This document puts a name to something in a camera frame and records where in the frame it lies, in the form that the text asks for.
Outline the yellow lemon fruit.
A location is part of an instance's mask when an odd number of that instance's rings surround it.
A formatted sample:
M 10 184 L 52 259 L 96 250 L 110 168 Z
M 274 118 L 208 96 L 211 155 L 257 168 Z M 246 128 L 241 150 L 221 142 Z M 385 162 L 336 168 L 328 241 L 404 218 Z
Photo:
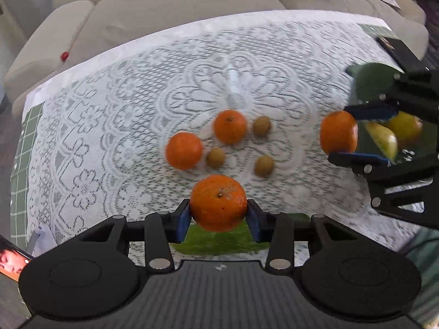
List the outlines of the yellow lemon fruit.
M 399 150 L 414 146 L 423 132 L 421 119 L 403 111 L 385 122 L 385 127 L 396 135 Z

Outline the yellow green pear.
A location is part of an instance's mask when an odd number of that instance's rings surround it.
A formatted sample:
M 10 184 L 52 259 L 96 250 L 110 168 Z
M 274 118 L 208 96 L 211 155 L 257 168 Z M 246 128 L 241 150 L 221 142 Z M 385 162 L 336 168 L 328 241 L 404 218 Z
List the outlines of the yellow green pear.
M 375 122 L 365 122 L 364 126 L 380 152 L 394 162 L 398 154 L 398 142 L 394 132 Z

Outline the orange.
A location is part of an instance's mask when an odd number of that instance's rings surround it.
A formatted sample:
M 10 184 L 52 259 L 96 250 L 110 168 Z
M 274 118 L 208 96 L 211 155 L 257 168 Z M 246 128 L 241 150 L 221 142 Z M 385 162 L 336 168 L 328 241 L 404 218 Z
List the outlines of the orange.
M 246 135 L 247 121 L 235 110 L 220 112 L 213 122 L 213 133 L 222 143 L 232 145 L 239 143 Z
M 165 157 L 175 169 L 192 169 L 201 160 L 203 144 L 201 139 L 190 132 L 173 135 L 166 146 Z
M 334 111 L 320 125 L 320 146 L 326 154 L 355 152 L 358 145 L 358 125 L 347 111 Z
M 239 182 L 225 175 L 200 180 L 190 194 L 190 214 L 204 230 L 228 232 L 246 216 L 247 196 Z

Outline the green fruit bowl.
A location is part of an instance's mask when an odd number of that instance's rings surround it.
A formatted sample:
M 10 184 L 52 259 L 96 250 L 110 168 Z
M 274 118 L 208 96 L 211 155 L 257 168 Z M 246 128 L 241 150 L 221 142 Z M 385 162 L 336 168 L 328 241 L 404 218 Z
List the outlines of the green fruit bowl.
M 415 71 L 409 73 L 431 72 L 433 70 Z M 368 103 L 377 100 L 381 94 L 389 93 L 394 88 L 394 76 L 396 74 L 406 74 L 391 66 L 381 63 L 366 63 L 364 65 L 354 64 L 345 70 L 353 78 L 350 96 L 347 101 L 348 106 Z M 359 124 L 359 140 L 356 151 L 360 154 L 372 154 L 386 158 L 368 134 L 364 123 L 375 122 L 385 126 L 388 120 L 356 120 Z M 401 163 L 407 160 L 413 160 L 417 157 L 423 157 L 435 151 L 438 146 L 438 124 L 432 124 L 427 121 L 423 122 L 423 132 L 420 139 L 414 146 L 407 149 L 398 149 L 398 154 L 391 163 Z

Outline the white lace tablecloth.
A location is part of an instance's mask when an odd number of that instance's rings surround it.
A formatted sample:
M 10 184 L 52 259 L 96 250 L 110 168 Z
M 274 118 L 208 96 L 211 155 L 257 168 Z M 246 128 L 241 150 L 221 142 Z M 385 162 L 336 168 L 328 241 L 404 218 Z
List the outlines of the white lace tablecloth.
M 392 64 L 376 43 L 391 28 L 378 18 L 324 11 L 269 11 L 217 17 L 163 30 L 108 50 L 31 91 L 43 103 L 28 170 L 27 239 L 46 226 L 62 243 L 96 223 L 141 220 L 174 210 L 211 174 L 204 162 L 180 171 L 164 151 L 178 132 L 220 145 L 215 117 L 268 116 L 265 138 L 247 132 L 225 146 L 221 173 L 265 211 L 323 213 L 391 249 L 417 227 L 371 209 L 366 183 L 327 162 L 322 117 L 347 104 L 352 64 Z M 254 174 L 263 155 L 269 177 Z

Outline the green checked table mat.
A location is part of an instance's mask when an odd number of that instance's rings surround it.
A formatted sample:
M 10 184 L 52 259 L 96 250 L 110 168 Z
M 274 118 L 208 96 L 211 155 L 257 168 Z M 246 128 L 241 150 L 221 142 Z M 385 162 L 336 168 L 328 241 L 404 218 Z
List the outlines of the green checked table mat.
M 32 107 L 22 122 L 13 169 L 10 176 L 10 237 L 21 249 L 27 246 L 28 170 L 43 103 Z

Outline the smartphone with lit screen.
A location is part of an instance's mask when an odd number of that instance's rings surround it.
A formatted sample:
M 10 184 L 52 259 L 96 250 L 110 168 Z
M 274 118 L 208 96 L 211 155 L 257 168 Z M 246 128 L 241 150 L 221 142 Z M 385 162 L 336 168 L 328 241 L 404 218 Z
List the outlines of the smartphone with lit screen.
M 0 236 L 0 273 L 17 282 L 33 257 Z

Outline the brown longan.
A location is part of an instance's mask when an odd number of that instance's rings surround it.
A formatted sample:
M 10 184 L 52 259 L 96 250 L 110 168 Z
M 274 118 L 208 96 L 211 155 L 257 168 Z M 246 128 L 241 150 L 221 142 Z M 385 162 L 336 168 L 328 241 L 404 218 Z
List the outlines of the brown longan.
M 253 122 L 253 134 L 257 137 L 265 137 L 271 131 L 271 120 L 268 116 L 258 117 Z
M 275 161 L 269 155 L 259 157 L 254 164 L 254 174 L 258 177 L 269 177 L 275 168 Z
M 226 160 L 226 153 L 218 147 L 210 150 L 206 157 L 206 165 L 212 169 L 220 169 Z

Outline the beige sofa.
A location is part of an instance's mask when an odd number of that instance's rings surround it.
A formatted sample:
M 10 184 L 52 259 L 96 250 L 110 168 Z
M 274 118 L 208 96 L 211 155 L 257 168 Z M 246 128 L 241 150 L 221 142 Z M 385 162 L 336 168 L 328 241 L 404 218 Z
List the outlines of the beige sofa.
M 4 77 L 20 118 L 38 84 L 106 50 L 178 25 L 262 10 L 333 10 L 383 19 L 417 57 L 429 43 L 426 14 L 413 0 L 50 0 L 50 14 L 32 33 Z M 68 59 L 60 58 L 65 51 Z

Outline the small red ball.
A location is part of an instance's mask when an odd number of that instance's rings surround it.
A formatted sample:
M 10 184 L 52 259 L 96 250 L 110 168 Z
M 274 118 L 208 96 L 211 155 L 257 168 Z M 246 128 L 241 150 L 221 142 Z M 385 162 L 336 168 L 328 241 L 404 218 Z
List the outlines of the small red ball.
M 69 57 L 69 52 L 68 52 L 68 51 L 63 52 L 63 53 L 61 54 L 61 56 L 60 56 L 60 58 L 61 58 L 61 60 L 62 60 L 63 62 L 65 62 L 65 61 L 68 59 L 68 57 Z

